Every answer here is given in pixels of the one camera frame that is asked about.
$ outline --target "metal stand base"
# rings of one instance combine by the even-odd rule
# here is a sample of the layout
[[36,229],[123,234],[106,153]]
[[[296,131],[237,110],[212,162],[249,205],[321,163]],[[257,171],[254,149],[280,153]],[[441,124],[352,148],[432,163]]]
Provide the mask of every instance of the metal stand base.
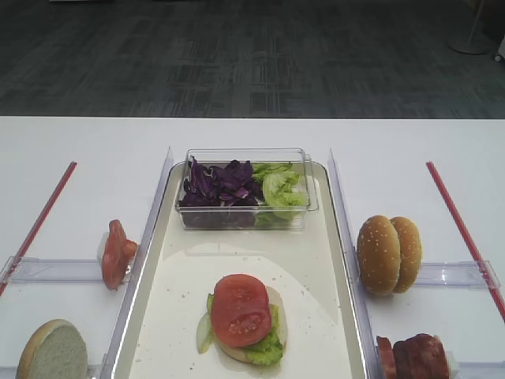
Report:
[[468,36],[466,41],[458,40],[454,42],[449,42],[449,48],[457,51],[458,53],[467,54],[467,55],[482,55],[488,52],[488,48],[480,43],[473,42],[473,37],[475,36],[475,31],[477,29],[477,25],[479,23],[479,19],[481,18],[482,9],[484,8],[485,0],[481,0],[479,3],[479,8],[477,10],[477,14],[475,15],[475,19],[473,20],[472,30]]
[[451,41],[447,45],[450,49],[461,54],[483,55],[489,52],[488,47],[475,42],[468,44],[468,41]]

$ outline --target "red straw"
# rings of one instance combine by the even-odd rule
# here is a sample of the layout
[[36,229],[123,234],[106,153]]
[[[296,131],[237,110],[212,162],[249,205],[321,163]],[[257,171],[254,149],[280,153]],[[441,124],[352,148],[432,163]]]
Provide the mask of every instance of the red straw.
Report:
[[[459,232],[461,233],[461,236],[465,240],[466,246],[468,246],[468,250],[470,250],[473,259],[477,262],[483,261],[481,253],[479,253],[479,249],[475,245],[475,242],[472,240],[472,237],[470,236],[468,229],[466,229],[465,223],[463,223],[463,219],[459,215],[456,205],[451,199],[451,195],[449,195],[449,191],[447,191],[447,188],[442,182],[442,178],[440,177],[438,171],[435,168],[435,164],[433,162],[427,162],[426,166],[428,167],[428,170],[432,175],[433,180],[435,181],[435,184],[438,187],[440,194],[442,195],[443,200],[445,201],[446,206],[449,208],[452,218],[456,222]],[[491,294],[493,300],[495,301],[496,307],[498,308],[499,313],[502,315],[502,318],[505,321],[505,302],[503,302],[503,297],[500,294],[498,288],[496,288],[496,284],[494,283],[492,277],[488,274],[487,270],[484,270],[483,276],[486,279],[486,282],[488,283],[489,293]]]
[[[67,167],[65,173],[63,174],[58,185],[56,186],[53,193],[49,197],[49,200],[47,201],[46,205],[44,206],[42,212],[39,214],[39,217],[37,218],[37,220],[33,224],[32,229],[30,230],[30,232],[28,233],[28,235],[24,239],[23,244],[21,245],[21,247],[17,251],[17,254],[14,257],[14,260],[10,264],[9,271],[7,272],[7,277],[12,275],[12,273],[16,269],[17,265],[21,261],[21,258],[24,257],[24,255],[28,251],[28,247],[30,247],[30,245],[32,244],[33,239],[37,235],[37,232],[39,231],[40,227],[42,226],[42,223],[44,222],[47,215],[49,214],[49,211],[51,210],[51,208],[53,208],[55,201],[58,199],[58,196],[60,196],[60,193],[63,191],[63,188],[65,187],[66,183],[69,181],[70,175],[72,175],[73,171],[76,168],[76,165],[77,165],[76,162],[71,162],[69,164],[69,166]],[[6,287],[7,287],[7,282],[0,284],[0,296],[2,296],[3,291],[6,289]]]

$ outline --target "plastic food container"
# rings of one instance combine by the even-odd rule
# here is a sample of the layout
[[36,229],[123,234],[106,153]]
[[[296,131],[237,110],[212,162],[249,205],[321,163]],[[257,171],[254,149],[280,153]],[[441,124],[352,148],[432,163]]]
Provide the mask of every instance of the plastic food container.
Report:
[[[220,201],[219,205],[187,206],[181,201],[188,192],[188,184],[191,182],[191,165],[194,160],[207,169],[209,167],[225,168],[232,161],[238,161],[240,164],[249,162],[255,172],[258,165],[262,163],[288,163],[291,165],[290,170],[298,175],[292,191],[303,194],[306,199],[305,205],[275,207],[268,205],[261,197],[255,197],[258,205],[226,206],[225,201]],[[213,174],[205,171],[204,175]],[[175,209],[181,215],[185,229],[302,229],[305,226],[307,212],[318,209],[315,193],[312,161],[301,148],[188,150]]]

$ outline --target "sesame seed bun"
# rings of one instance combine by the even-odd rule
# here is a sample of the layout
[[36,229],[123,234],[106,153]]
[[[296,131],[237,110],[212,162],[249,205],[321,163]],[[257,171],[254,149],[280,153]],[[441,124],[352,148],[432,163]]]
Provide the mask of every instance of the sesame seed bun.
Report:
[[357,236],[361,282],[374,295],[407,291],[421,267],[419,231],[405,217],[370,217]]
[[406,217],[395,217],[391,219],[391,223],[398,233],[400,256],[402,258],[400,277],[393,292],[401,294],[407,291],[416,281],[421,267],[423,250],[419,230],[412,221]]
[[357,237],[357,259],[361,282],[374,295],[389,295],[400,273],[400,242],[393,224],[385,216],[365,221]]

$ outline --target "hamburger bun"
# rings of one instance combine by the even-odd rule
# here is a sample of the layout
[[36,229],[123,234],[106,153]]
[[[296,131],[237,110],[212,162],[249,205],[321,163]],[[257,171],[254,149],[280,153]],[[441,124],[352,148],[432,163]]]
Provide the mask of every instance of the hamburger bun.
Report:
[[[282,298],[280,293],[278,293],[272,287],[267,287],[268,302],[279,308],[279,328],[277,329],[277,335],[279,336],[280,343],[282,344],[283,350],[286,350],[287,344],[287,320],[286,312],[284,311],[284,305],[282,304]],[[231,358],[237,359],[238,361],[251,363],[251,360],[247,358],[247,355],[243,349],[240,347],[229,347],[221,342],[219,339],[215,339],[217,345],[228,354]]]
[[23,350],[16,379],[86,379],[88,353],[76,327],[52,320],[38,328]]
[[415,224],[405,217],[370,217],[357,236],[361,282],[374,295],[407,291],[421,267],[422,246]]
[[423,250],[421,247],[421,238],[416,225],[406,217],[394,217],[391,223],[398,233],[400,241],[400,277],[393,292],[401,294],[407,291],[416,281],[419,268],[421,267],[421,258]]

